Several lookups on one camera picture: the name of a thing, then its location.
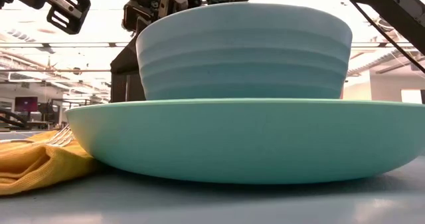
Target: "turquoise plate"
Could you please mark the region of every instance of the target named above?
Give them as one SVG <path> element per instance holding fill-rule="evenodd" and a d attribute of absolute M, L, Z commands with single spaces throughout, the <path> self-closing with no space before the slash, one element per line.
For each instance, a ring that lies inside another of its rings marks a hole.
<path fill-rule="evenodd" d="M 69 110 L 82 147 L 115 168 L 217 183 L 369 177 L 425 146 L 425 106 L 311 99 L 125 102 Z"/>

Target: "ceiling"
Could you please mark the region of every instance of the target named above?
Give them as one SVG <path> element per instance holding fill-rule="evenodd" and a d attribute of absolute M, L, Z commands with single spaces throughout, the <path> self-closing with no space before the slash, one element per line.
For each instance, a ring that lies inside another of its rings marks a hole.
<path fill-rule="evenodd" d="M 0 11 L 0 39 L 14 43 L 31 40 L 33 43 L 62 44 L 50 49 L 1 48 L 1 46 L 0 49 L 6 49 L 9 52 L 22 55 L 42 64 L 54 65 L 55 68 L 109 69 L 112 59 L 131 39 L 131 33 L 121 27 L 122 9 L 127 1 L 91 0 L 91 10 L 78 35 L 67 35 L 46 22 L 49 5 L 45 5 L 40 10 L 34 10 L 18 1 L 6 4 Z M 359 52 L 364 52 L 364 48 L 359 48 L 364 46 L 364 43 L 369 43 L 374 37 L 380 39 L 379 33 L 367 23 L 348 0 L 251 0 L 250 2 L 313 7 L 339 17 L 353 31 L 352 57 L 357 56 Z M 362 5 L 362 8 L 372 19 L 378 18 L 378 14 L 369 6 Z M 22 38 L 22 35 L 26 36 L 26 40 L 19 38 Z M 106 47 L 107 43 L 121 43 L 122 45 L 116 48 L 108 48 Z M 354 58 L 350 63 L 351 68 L 367 62 L 365 57 L 363 57 L 362 62 L 359 59 L 356 61 L 356 58 Z M 390 73 L 392 75 L 411 75 L 412 72 L 410 68 L 404 67 L 393 70 Z M 110 82 L 110 74 L 108 72 L 84 73 L 84 76 L 79 78 L 83 78 L 86 82 L 93 82 L 93 80 Z"/>

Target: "cable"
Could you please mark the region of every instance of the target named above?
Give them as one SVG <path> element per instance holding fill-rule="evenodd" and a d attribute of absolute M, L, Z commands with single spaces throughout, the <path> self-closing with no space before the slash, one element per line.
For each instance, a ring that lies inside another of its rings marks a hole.
<path fill-rule="evenodd" d="M 420 65 L 414 58 L 412 58 L 406 51 L 404 51 L 395 41 L 393 41 L 392 38 L 390 38 L 379 26 L 373 22 L 373 20 L 359 7 L 359 5 L 356 2 L 351 3 L 356 7 L 356 9 L 365 17 L 365 19 L 383 36 L 387 39 L 388 42 L 390 42 L 394 47 L 402 53 L 414 66 L 418 67 L 420 71 L 422 71 L 425 74 L 425 68 Z"/>

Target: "desk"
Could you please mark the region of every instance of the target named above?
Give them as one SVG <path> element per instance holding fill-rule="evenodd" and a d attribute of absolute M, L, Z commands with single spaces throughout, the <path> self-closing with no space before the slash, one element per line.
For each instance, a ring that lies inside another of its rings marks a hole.
<path fill-rule="evenodd" d="M 212 185 L 118 170 L 0 198 L 0 223 L 425 222 L 425 156 L 384 175 L 315 185 Z"/>

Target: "yellow towel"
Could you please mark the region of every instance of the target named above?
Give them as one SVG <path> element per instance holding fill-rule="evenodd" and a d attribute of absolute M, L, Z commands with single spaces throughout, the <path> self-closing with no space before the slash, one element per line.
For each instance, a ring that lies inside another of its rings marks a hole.
<path fill-rule="evenodd" d="M 55 133 L 38 134 L 29 140 L 49 139 Z M 100 167 L 75 140 L 63 148 L 25 143 L 0 144 L 0 195 L 47 187 L 88 175 Z"/>

